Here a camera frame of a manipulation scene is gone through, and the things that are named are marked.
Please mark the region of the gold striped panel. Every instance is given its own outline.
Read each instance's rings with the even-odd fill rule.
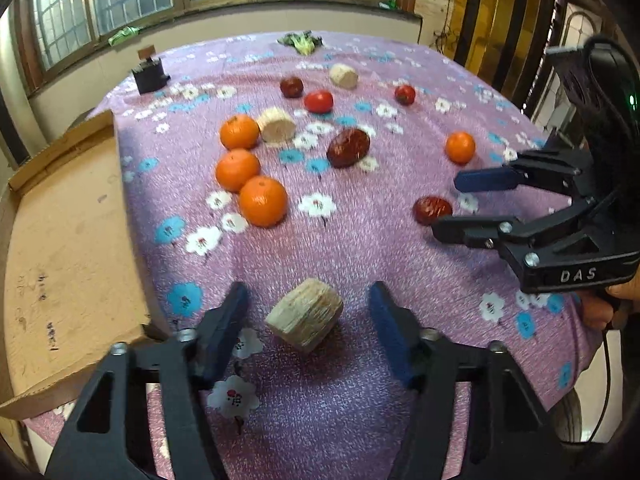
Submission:
[[[482,65],[482,58],[487,48],[487,39],[494,25],[494,16],[498,0],[480,0],[476,28],[474,29],[471,48],[466,58],[466,69],[477,74]]]
[[[449,22],[450,34],[447,35],[447,41],[444,46],[445,56],[453,59],[458,46],[458,38],[462,30],[462,20],[465,17],[466,0],[455,0],[451,20]]]
[[[491,27],[491,33],[486,40],[486,47],[480,68],[478,69],[478,77],[489,85],[494,80],[495,71],[500,62],[500,55],[507,40],[507,33],[511,24],[511,13],[516,0],[498,0],[494,21]]]
[[[507,99],[513,97],[516,86],[524,69],[524,63],[529,55],[529,48],[531,41],[533,40],[533,32],[536,30],[536,21],[538,19],[538,12],[540,8],[541,0],[527,0],[527,6],[525,8],[524,19],[522,21],[522,28],[520,29],[520,36],[518,37],[518,43],[516,45],[516,51],[511,61],[511,67],[507,74],[507,78],[502,86],[502,95]]]

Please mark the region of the tangerine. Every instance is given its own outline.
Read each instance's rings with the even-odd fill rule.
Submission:
[[[260,126],[248,115],[234,115],[220,126],[220,142],[228,150],[250,150],[258,142],[259,136]]]
[[[467,132],[454,132],[447,137],[444,146],[449,160],[456,164],[467,164],[476,153],[476,142]]]
[[[287,190],[274,178],[254,176],[240,190],[242,216],[258,227],[272,227],[287,214]]]
[[[251,177],[260,173],[260,160],[247,150],[231,150],[216,164],[216,180],[227,191],[237,193]]]

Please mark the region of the purple floral tablecloth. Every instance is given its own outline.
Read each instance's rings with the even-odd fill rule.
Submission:
[[[570,296],[523,294],[497,253],[440,245],[412,218],[422,195],[448,199],[456,214],[530,219],[567,206],[566,197],[538,190],[472,195],[453,187],[460,168],[443,151],[451,132],[475,137],[468,167],[485,168],[540,146],[540,131],[433,50],[321,35],[324,46],[309,57],[278,44],[281,34],[171,50],[162,54],[172,76],[167,88],[140,96],[128,78],[96,110],[116,115],[133,238],[176,328],[217,307],[233,280],[251,290],[248,323],[225,379],[204,397],[232,480],[386,478],[414,394],[392,377],[369,319],[367,289],[376,280],[453,341],[504,341],[548,408],[571,389],[598,344]],[[354,91],[332,86],[328,69],[336,62],[359,73]],[[302,100],[283,99],[278,83],[292,74],[306,92],[329,89],[332,113],[315,116]],[[393,99],[401,82],[418,91],[410,107]],[[290,113],[297,133],[287,146],[254,150],[262,172],[289,193],[286,220],[265,230],[248,225],[212,169],[225,151],[218,139],[223,121],[234,113],[256,118],[273,106]],[[352,168],[332,170],[325,151],[344,126],[366,131],[370,152]],[[264,318],[309,277],[338,290],[344,313],[304,356],[275,338]],[[149,390],[158,473],[172,478],[159,387]],[[460,386],[445,478],[460,468],[467,405],[468,390]],[[71,407],[29,425],[53,443]]]

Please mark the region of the red tomato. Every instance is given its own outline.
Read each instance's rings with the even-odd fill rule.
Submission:
[[[327,114],[334,108],[334,96],[328,90],[315,90],[305,95],[304,103],[313,114]]]
[[[409,85],[400,85],[396,87],[396,101],[401,105],[408,106],[414,104],[415,101],[415,89]]]

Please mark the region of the cardboard box lid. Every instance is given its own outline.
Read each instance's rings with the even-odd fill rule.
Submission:
[[[170,332],[129,238],[113,129],[104,112],[70,130],[2,199],[0,237],[15,218],[0,308],[12,393],[0,397],[0,416],[29,418],[75,399],[110,345],[146,340],[151,320]]]

